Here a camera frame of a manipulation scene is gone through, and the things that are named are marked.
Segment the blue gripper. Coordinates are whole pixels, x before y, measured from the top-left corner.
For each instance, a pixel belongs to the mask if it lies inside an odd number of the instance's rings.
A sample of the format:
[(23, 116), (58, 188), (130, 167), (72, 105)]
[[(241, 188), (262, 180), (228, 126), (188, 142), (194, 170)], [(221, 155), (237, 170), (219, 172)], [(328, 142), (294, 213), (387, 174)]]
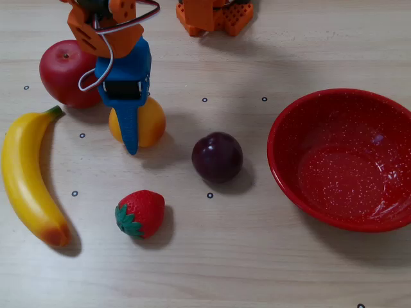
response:
[(137, 111), (148, 99), (151, 64), (149, 44), (141, 37), (127, 56), (114, 59), (109, 75), (98, 86), (104, 104), (116, 107), (123, 143), (131, 155), (139, 148)]

